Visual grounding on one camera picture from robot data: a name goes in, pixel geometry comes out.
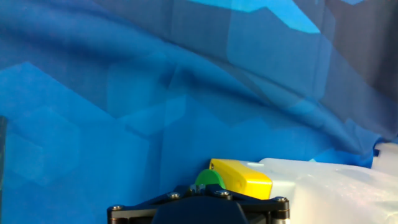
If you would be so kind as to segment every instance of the bolt head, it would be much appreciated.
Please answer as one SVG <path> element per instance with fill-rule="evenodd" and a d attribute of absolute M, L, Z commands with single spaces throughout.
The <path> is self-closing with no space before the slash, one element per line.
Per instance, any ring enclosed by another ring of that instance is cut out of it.
<path fill-rule="evenodd" d="M 274 197 L 273 200 L 276 202 L 286 202 L 287 198 L 278 196 L 278 197 Z"/>
<path fill-rule="evenodd" d="M 229 191 L 227 191 L 227 190 L 217 190 L 216 194 L 219 195 L 219 196 L 227 196 L 227 195 L 229 195 Z"/>
<path fill-rule="evenodd" d="M 112 210 L 119 211 L 119 210 L 122 210 L 123 207 L 124 207 L 123 205 L 113 205 L 112 206 Z"/>
<path fill-rule="evenodd" d="M 178 199 L 178 198 L 180 198 L 180 194 L 179 194 L 179 193 L 176 193 L 176 192 L 168 193 L 167 196 L 168 196 L 170 199 Z"/>

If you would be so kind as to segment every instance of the yellow plastic part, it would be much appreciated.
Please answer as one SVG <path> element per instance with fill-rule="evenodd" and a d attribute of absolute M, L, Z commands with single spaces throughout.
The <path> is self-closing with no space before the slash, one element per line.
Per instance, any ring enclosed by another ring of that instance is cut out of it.
<path fill-rule="evenodd" d="M 220 174 L 227 190 L 262 200 L 269 199 L 272 181 L 265 174 L 229 159 L 212 159 L 209 169 Z"/>

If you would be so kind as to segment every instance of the translucent white plastic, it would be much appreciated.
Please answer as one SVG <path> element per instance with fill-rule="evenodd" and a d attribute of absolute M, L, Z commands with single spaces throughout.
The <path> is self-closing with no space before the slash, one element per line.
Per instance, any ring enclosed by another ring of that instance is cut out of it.
<path fill-rule="evenodd" d="M 373 158 L 372 169 L 398 177 L 398 145 L 394 143 L 377 144 L 379 156 Z"/>
<path fill-rule="evenodd" d="M 398 177 L 318 162 L 242 162 L 272 180 L 271 197 L 290 200 L 291 224 L 398 223 Z"/>

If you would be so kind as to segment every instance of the blue fabric backdrop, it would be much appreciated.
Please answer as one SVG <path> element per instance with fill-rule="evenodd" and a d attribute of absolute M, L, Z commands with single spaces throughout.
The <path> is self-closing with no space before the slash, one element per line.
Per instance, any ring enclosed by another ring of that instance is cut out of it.
<path fill-rule="evenodd" d="M 2 222 L 105 223 L 214 157 L 370 167 L 398 130 L 374 2 L 0 1 Z"/>

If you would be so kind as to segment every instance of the black metal bracket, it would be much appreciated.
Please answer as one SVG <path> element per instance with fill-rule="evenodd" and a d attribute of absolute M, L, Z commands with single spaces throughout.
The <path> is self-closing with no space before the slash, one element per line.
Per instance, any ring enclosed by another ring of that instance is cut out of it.
<path fill-rule="evenodd" d="M 133 223 L 286 223 L 289 200 L 259 200 L 215 185 L 178 186 L 136 206 L 107 209 L 108 224 Z"/>

